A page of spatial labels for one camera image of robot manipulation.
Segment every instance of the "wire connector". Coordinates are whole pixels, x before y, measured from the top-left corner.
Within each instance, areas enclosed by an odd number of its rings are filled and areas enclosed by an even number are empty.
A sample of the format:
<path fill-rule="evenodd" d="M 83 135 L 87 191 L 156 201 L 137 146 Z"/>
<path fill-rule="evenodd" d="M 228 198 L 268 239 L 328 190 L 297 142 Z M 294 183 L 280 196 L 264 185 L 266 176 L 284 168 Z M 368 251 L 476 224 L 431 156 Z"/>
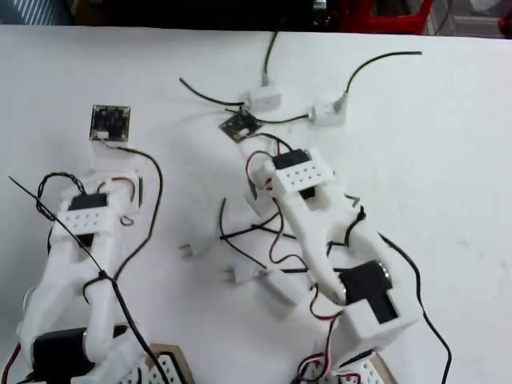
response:
<path fill-rule="evenodd" d="M 288 305 L 298 306 L 308 292 L 281 270 L 264 270 L 261 275 L 264 283 Z"/>
<path fill-rule="evenodd" d="M 265 75 L 263 85 L 249 91 L 246 104 L 254 113 L 276 110 L 281 105 L 281 93 Z"/>
<path fill-rule="evenodd" d="M 345 92 L 335 102 L 320 102 L 313 105 L 311 120 L 316 126 L 340 126 L 346 120 L 349 94 Z"/>

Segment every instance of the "white table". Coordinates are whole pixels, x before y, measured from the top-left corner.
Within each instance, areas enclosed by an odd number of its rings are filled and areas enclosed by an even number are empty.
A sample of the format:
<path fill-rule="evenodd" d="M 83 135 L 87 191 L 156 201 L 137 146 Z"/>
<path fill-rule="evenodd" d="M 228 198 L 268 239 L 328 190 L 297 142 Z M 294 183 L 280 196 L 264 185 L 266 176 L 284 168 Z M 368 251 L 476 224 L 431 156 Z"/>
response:
<path fill-rule="evenodd" d="M 290 311 L 256 282 L 225 282 L 221 269 L 245 261 L 224 244 L 197 258 L 178 250 L 191 234 L 211 231 L 223 196 L 228 230 L 257 221 L 237 193 L 246 185 L 240 150 L 217 128 L 227 115 L 178 77 L 212 96 L 236 98 L 258 84 L 269 39 L 262 32 L 0 28 L 2 356 L 14 343 L 22 296 L 44 267 L 49 229 L 6 176 L 35 190 L 51 171 L 83 173 L 93 158 L 92 105 L 128 105 L 130 144 L 152 153 L 165 177 L 154 238 L 122 277 L 134 316 L 152 341 L 181 346 L 199 383 L 289 382 L 325 332 L 307 314 L 307 300 Z M 269 130 L 319 148 L 376 227 L 416 260 L 427 311 L 454 353 L 448 382 L 509 382 L 512 43 L 283 33 L 270 60 L 283 105 L 263 117 L 334 99 L 355 67 L 392 50 L 424 55 L 365 68 L 342 129 L 296 122 Z M 148 202 L 156 177 L 143 160 L 137 164 Z M 64 185 L 47 188 L 49 204 L 58 203 Z M 147 204 L 126 250 L 145 235 L 151 210 Z M 270 239 L 258 233 L 235 241 L 266 260 Z M 413 289 L 412 271 L 407 278 Z M 85 307 L 75 307 L 63 323 L 83 324 Z M 446 360 L 423 322 L 383 356 L 400 383 L 414 384 L 440 382 Z M 13 375 L 21 374 L 18 366 Z"/>

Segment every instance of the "perforated plate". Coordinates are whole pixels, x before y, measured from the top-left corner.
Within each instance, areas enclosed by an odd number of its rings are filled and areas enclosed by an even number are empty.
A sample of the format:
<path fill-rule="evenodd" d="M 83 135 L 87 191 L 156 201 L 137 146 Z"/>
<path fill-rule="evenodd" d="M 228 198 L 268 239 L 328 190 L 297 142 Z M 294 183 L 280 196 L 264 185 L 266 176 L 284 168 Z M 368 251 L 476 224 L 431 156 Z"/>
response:
<path fill-rule="evenodd" d="M 283 170 L 276 170 L 272 178 L 274 188 L 272 194 L 279 198 L 333 179 L 332 171 L 323 162 L 309 160 Z"/>
<path fill-rule="evenodd" d="M 92 233 L 110 234 L 118 220 L 118 215 L 114 210 L 104 206 L 87 210 L 59 212 L 57 217 L 76 235 Z M 55 223 L 52 236 L 62 238 L 70 235 L 62 226 Z"/>
<path fill-rule="evenodd" d="M 344 374 L 354 373 L 361 375 L 361 384 L 386 384 L 384 379 L 378 374 L 374 365 L 370 360 L 365 361 L 358 366 L 351 366 L 350 370 L 341 371 Z M 342 384 L 355 384 L 356 378 L 341 378 L 339 381 Z"/>
<path fill-rule="evenodd" d="M 166 372 L 167 379 L 171 384 L 185 384 L 179 378 L 176 367 L 174 366 L 172 358 L 169 355 L 162 354 L 158 357 L 163 370 Z M 156 366 L 148 371 L 145 363 L 134 368 L 119 384 L 163 384 L 162 376 L 158 372 Z"/>

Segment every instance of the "white connector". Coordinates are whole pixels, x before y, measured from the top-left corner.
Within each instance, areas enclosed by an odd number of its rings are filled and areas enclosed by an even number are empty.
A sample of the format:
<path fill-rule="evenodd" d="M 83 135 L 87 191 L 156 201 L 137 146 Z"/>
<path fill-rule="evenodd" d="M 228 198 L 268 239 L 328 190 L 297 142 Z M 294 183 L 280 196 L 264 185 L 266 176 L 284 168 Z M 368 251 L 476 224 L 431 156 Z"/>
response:
<path fill-rule="evenodd" d="M 320 102 L 313 105 L 311 121 L 316 126 L 340 126 L 346 120 L 346 105 L 349 94 L 345 92 L 335 102 Z"/>
<path fill-rule="evenodd" d="M 264 82 L 263 86 L 249 91 L 247 107 L 251 113 L 276 110 L 280 105 L 281 93 L 271 80 Z"/>
<path fill-rule="evenodd" d="M 241 284 L 259 276 L 260 270 L 261 268 L 253 268 L 252 266 L 240 265 L 231 268 L 230 272 L 233 273 L 234 282 L 236 284 Z"/>
<path fill-rule="evenodd" d="M 307 294 L 307 288 L 297 284 L 281 270 L 264 270 L 263 281 L 287 304 L 297 306 Z"/>

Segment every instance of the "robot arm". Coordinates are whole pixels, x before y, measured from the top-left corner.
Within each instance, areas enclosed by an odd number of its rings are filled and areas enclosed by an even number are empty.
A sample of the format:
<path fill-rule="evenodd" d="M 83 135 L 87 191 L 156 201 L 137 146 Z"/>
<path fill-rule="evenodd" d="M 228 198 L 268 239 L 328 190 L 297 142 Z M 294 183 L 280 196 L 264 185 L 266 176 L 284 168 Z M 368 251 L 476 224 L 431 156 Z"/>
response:
<path fill-rule="evenodd" d="M 63 194 L 57 217 L 90 248 L 108 275 L 113 275 L 122 262 L 121 219 L 138 208 L 137 184 L 135 172 L 103 172 L 84 180 L 88 194 L 70 194 L 69 191 Z M 134 342 L 131 330 L 114 337 L 116 305 L 108 281 L 97 282 L 86 290 L 90 304 L 86 329 L 49 332 L 70 301 L 82 296 L 84 284 L 98 276 L 93 260 L 58 222 L 54 224 L 50 242 L 52 247 L 45 272 L 18 328 L 22 352 L 35 373 L 39 371 L 39 377 L 48 382 L 52 375 L 62 374 L 56 372 L 61 368 L 55 362 L 62 358 L 60 354 L 74 356 L 69 364 L 73 368 L 67 374 L 83 377 L 74 378 L 73 382 L 114 382 L 136 364 L 143 351 Z M 59 344 L 62 348 L 56 351 Z M 53 356 L 53 361 L 49 361 L 48 356 Z"/>
<path fill-rule="evenodd" d="M 272 185 L 267 196 L 263 191 L 258 198 L 277 202 L 319 291 L 332 303 L 344 306 L 332 333 L 336 366 L 357 356 L 369 357 L 420 318 L 422 310 L 413 290 L 402 283 L 398 256 L 368 220 L 350 232 L 350 249 L 363 264 L 340 276 L 333 271 L 326 245 L 330 240 L 344 242 L 358 212 L 316 150 L 275 156 L 251 176 L 259 185 Z"/>

